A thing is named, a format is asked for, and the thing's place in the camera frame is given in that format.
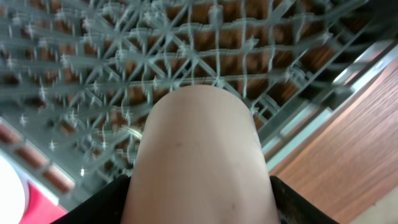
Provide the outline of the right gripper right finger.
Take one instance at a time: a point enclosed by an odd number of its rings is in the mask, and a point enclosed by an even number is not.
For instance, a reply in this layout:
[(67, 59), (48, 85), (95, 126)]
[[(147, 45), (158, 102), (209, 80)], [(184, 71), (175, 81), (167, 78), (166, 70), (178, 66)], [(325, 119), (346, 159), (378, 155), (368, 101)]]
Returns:
[(270, 176), (281, 224), (338, 224), (277, 176)]

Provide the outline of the pink plastic cup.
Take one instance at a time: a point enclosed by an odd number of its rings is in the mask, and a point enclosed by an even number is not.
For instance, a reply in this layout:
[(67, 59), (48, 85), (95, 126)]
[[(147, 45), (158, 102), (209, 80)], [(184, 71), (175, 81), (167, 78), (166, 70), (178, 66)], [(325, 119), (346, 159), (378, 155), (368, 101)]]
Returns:
[(246, 105), (186, 86), (147, 118), (123, 223), (278, 223), (261, 144)]

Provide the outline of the grey dishwasher rack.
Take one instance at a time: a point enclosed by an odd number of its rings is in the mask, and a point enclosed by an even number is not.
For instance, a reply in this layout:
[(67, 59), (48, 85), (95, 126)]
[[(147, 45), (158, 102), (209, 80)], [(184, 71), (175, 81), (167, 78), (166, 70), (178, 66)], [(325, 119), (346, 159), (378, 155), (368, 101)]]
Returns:
[(396, 1), (1, 0), (1, 155), (71, 210), (131, 174), (163, 96), (211, 85), (272, 169), (396, 56)]

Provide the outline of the red serving tray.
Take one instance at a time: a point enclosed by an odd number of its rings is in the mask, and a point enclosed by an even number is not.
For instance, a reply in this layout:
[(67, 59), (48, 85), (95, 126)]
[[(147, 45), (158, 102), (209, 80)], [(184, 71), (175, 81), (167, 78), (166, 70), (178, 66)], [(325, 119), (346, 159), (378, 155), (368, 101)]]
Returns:
[(29, 203), (20, 224), (49, 224), (64, 216), (67, 212), (53, 204), (34, 185), (29, 186)]

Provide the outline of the light blue plate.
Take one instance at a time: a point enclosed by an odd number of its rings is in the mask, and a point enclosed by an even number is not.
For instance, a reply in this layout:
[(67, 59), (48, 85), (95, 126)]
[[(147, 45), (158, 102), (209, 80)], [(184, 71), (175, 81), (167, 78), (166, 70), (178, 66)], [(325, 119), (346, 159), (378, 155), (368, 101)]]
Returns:
[(18, 224), (29, 206), (29, 187), (1, 157), (1, 224)]

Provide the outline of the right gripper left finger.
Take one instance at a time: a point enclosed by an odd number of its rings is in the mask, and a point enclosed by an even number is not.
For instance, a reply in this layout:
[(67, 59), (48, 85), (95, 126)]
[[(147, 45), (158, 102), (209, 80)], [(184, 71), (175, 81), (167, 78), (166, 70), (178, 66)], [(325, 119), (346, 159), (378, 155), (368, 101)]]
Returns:
[(121, 175), (52, 224), (120, 224), (131, 178)]

